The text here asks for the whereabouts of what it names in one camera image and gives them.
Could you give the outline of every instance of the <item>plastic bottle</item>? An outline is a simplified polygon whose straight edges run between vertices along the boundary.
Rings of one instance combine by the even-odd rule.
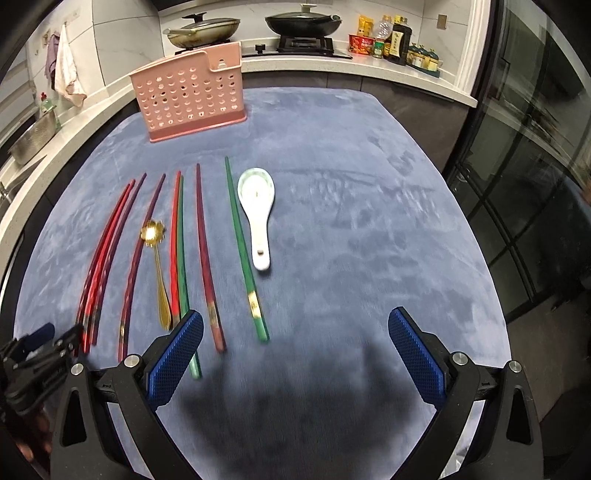
[[[47,97],[45,92],[41,92],[41,105],[39,106],[39,110],[41,111],[41,114],[45,115],[46,113],[51,112],[53,109],[55,109],[55,107],[56,106],[51,101],[51,99]],[[59,130],[61,128],[61,123],[60,123],[60,120],[58,119],[57,115],[56,115],[56,128],[57,128],[57,130]]]
[[[384,15],[375,33],[374,57],[381,59],[384,55],[384,42],[392,33],[392,17]]]

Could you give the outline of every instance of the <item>glass door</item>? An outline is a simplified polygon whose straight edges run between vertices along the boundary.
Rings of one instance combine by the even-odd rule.
[[[448,179],[510,322],[591,281],[591,77],[531,0],[506,0],[480,127]]]

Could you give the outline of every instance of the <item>towel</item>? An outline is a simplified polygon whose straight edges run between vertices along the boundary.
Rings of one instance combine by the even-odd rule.
[[[51,89],[56,89],[56,61],[57,49],[60,45],[60,36],[55,32],[47,44],[47,59],[45,60],[45,77],[51,82]]]
[[[70,50],[65,25],[61,26],[60,44],[57,48],[56,92],[77,107],[81,107],[86,98],[84,89],[78,80],[78,72]]]

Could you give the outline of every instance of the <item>dark cabinet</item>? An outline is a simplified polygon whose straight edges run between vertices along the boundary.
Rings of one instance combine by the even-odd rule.
[[[244,88],[322,87],[360,90],[378,99],[439,171],[447,163],[469,107],[387,80],[325,72],[243,73]]]

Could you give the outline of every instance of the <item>white ceramic spoon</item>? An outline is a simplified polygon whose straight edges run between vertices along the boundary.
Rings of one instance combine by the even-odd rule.
[[[266,270],[271,264],[267,221],[275,199],[273,179],[262,168],[249,168],[238,179],[238,198],[251,224],[252,263]]]

